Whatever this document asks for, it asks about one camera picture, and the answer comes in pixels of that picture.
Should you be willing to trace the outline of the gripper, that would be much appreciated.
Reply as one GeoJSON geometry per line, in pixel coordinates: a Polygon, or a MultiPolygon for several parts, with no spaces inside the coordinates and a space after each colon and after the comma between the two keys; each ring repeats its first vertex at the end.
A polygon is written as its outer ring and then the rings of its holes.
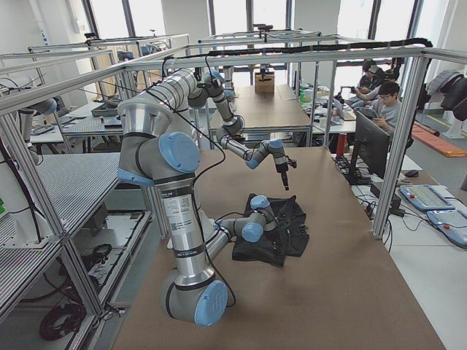
{"type": "Polygon", "coordinates": [[[275,252],[286,252],[288,247],[288,218],[284,215],[277,217],[276,227],[268,232],[272,249],[275,252]]]}
{"type": "Polygon", "coordinates": [[[274,165],[276,168],[277,173],[280,174],[283,186],[286,191],[288,191],[289,188],[289,183],[288,183],[288,177],[287,177],[287,172],[289,169],[289,166],[292,168],[297,167],[297,162],[296,160],[290,158],[288,155],[281,155],[278,157],[274,157],[274,165]]]}

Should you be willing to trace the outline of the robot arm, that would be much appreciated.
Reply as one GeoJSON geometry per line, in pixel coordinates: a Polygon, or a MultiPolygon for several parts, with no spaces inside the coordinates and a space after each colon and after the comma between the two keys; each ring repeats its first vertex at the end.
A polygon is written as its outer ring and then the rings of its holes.
{"type": "Polygon", "coordinates": [[[197,82],[196,87],[198,90],[188,98],[189,105],[196,107],[210,98],[214,101],[217,111],[222,117],[223,123],[216,131],[216,144],[238,155],[251,169],[257,168],[271,155],[284,188],[289,190],[287,172],[290,167],[296,167],[296,161],[286,155],[282,140],[263,140],[254,149],[247,148],[234,139],[234,136],[243,129],[244,120],[242,116],[233,113],[219,76],[213,71],[207,72],[197,82]]]}
{"type": "Polygon", "coordinates": [[[211,326],[228,305],[228,284],[217,272],[213,258],[233,238],[256,243],[277,225],[269,200],[251,202],[252,211],[239,219],[222,219],[206,238],[196,205],[195,181],[201,155],[194,140],[174,129],[185,119],[185,108],[198,108],[212,99],[223,124],[216,139],[221,149],[238,155],[249,168],[273,157],[281,177],[296,162],[285,153],[280,139],[262,141],[249,149],[234,139],[243,122],[232,112],[222,82],[213,74],[180,69],[137,96],[123,101],[118,113],[123,123],[118,178],[143,187],[157,187],[169,224],[176,268],[163,283],[161,307],[173,319],[211,326]]]}

